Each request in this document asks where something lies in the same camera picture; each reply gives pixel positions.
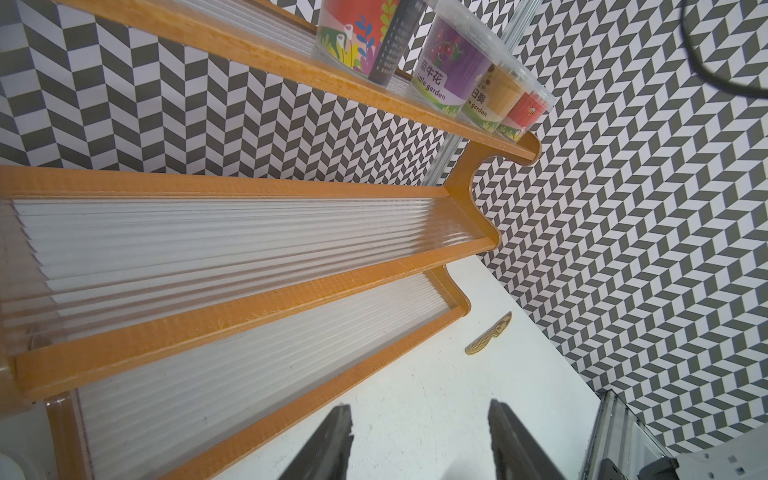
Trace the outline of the orange seed container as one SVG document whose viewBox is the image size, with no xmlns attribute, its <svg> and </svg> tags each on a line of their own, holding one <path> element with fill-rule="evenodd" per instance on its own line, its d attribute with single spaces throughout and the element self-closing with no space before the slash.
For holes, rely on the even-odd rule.
<svg viewBox="0 0 768 480">
<path fill-rule="evenodd" d="M 507 116 L 526 87 L 535 80 L 533 73 L 511 51 L 505 50 L 498 61 L 491 62 L 482 73 L 477 73 L 485 61 L 482 54 L 471 54 L 461 63 L 470 70 L 475 85 L 460 110 L 463 119 L 493 133 Z"/>
</svg>

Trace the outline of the dark seed container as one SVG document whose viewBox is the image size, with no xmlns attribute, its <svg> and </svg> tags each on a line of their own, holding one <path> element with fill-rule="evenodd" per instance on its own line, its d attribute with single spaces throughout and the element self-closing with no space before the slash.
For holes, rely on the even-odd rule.
<svg viewBox="0 0 768 480">
<path fill-rule="evenodd" d="M 458 1 L 435 1 L 435 17 L 414 67 L 411 85 L 421 100 L 456 117 L 491 65 L 506 47 Z"/>
</svg>

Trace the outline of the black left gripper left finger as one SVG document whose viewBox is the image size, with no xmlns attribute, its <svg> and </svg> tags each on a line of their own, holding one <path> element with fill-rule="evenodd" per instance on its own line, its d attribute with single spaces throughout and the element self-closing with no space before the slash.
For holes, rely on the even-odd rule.
<svg viewBox="0 0 768 480">
<path fill-rule="evenodd" d="M 344 480 L 354 435 L 349 404 L 331 409 L 280 475 L 280 480 Z"/>
</svg>

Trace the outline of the red seed container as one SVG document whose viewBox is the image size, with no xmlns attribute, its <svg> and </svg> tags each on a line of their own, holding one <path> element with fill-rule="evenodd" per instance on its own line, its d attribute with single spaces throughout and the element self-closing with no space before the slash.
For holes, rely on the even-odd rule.
<svg viewBox="0 0 768 480">
<path fill-rule="evenodd" d="M 501 121 L 496 134 L 512 142 L 519 142 L 523 135 L 553 108 L 555 102 L 555 96 L 544 85 L 532 80 Z"/>
</svg>

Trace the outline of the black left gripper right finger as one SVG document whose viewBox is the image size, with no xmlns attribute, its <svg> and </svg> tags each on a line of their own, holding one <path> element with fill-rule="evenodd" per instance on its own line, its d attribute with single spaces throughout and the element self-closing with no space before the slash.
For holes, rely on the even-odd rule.
<svg viewBox="0 0 768 480">
<path fill-rule="evenodd" d="M 564 479 L 546 452 L 506 403 L 491 400 L 488 422 L 497 479 Z"/>
</svg>

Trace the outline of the red-label seed container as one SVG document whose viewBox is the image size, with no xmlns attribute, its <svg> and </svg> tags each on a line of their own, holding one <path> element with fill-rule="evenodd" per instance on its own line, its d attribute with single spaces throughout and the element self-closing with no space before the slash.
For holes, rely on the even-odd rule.
<svg viewBox="0 0 768 480">
<path fill-rule="evenodd" d="M 326 0 L 317 49 L 337 66 L 386 87 L 427 5 L 422 0 Z"/>
</svg>

